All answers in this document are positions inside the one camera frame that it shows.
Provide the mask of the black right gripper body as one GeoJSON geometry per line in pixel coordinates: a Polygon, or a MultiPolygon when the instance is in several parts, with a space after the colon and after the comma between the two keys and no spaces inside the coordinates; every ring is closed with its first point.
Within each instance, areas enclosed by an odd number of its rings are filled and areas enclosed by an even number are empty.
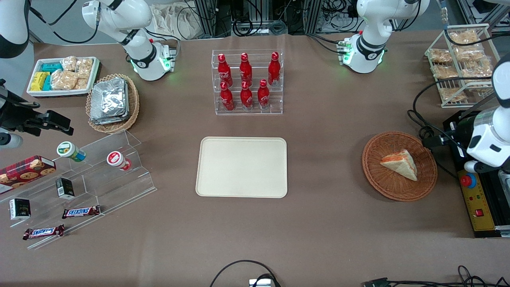
{"type": "Polygon", "coordinates": [[[36,118],[35,108],[39,104],[28,104],[26,100],[8,91],[5,87],[5,80],[1,80],[1,104],[0,104],[0,125],[7,131],[19,131],[29,133],[33,136],[40,136],[41,129],[29,127],[28,121],[36,118]]]}

